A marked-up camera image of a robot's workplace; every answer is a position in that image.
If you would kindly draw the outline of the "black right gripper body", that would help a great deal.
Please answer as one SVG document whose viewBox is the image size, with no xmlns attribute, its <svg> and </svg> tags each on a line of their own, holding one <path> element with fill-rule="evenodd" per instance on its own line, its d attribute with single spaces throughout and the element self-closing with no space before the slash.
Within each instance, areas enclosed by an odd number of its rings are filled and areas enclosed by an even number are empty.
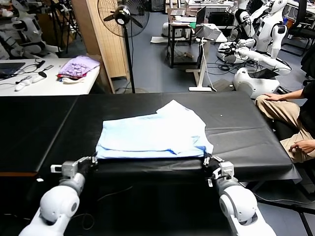
<svg viewBox="0 0 315 236">
<path fill-rule="evenodd" d="M 223 162 L 223 160 L 220 157 L 209 158 L 209 165 L 205 166 L 205 172 L 207 173 L 207 176 L 212 176 L 213 172 L 220 168 L 219 163 L 221 162 Z"/>
</svg>

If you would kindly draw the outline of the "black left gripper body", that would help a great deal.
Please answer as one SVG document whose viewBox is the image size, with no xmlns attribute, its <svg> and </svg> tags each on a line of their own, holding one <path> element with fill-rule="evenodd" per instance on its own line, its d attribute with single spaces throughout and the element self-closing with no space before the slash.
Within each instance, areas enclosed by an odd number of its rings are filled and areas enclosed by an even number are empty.
<svg viewBox="0 0 315 236">
<path fill-rule="evenodd" d="M 97 164 L 92 163 L 91 156 L 82 157 L 78 160 L 78 172 L 82 175 L 88 174 L 91 170 L 97 167 Z"/>
</svg>

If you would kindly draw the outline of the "person's right hand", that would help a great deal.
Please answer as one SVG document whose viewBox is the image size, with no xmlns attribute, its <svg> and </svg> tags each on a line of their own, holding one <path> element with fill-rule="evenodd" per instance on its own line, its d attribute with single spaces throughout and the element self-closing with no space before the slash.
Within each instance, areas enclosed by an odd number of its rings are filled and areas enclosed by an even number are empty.
<svg viewBox="0 0 315 236">
<path fill-rule="evenodd" d="M 285 97 L 284 97 L 283 94 L 266 93 L 265 94 L 265 100 L 268 100 L 268 101 L 282 101 L 282 100 L 285 100 Z"/>
</svg>

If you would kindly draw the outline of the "person's left hand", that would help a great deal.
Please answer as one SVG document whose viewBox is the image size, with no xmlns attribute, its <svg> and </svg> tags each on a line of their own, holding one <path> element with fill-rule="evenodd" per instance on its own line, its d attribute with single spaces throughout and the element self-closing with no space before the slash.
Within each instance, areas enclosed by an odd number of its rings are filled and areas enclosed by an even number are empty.
<svg viewBox="0 0 315 236">
<path fill-rule="evenodd" d="M 301 151 L 305 154 L 308 154 L 315 150 L 315 141 L 314 140 L 301 140 L 294 142 L 291 145 L 290 149 L 291 152 Z"/>
</svg>

